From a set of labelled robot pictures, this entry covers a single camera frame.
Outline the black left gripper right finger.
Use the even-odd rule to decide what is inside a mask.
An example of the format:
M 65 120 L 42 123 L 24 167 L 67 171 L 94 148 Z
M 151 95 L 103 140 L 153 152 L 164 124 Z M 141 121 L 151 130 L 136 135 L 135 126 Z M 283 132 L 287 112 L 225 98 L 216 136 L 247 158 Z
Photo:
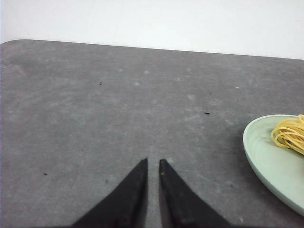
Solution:
M 164 228 L 229 228 L 231 224 L 205 203 L 166 159 L 159 163 L 161 224 Z

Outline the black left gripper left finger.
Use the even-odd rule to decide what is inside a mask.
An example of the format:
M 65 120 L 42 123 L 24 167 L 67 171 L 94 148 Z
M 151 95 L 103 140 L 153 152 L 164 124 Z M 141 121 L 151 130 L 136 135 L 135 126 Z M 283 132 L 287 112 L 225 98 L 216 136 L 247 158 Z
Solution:
M 142 159 L 102 201 L 73 228 L 135 228 L 146 203 L 148 159 Z

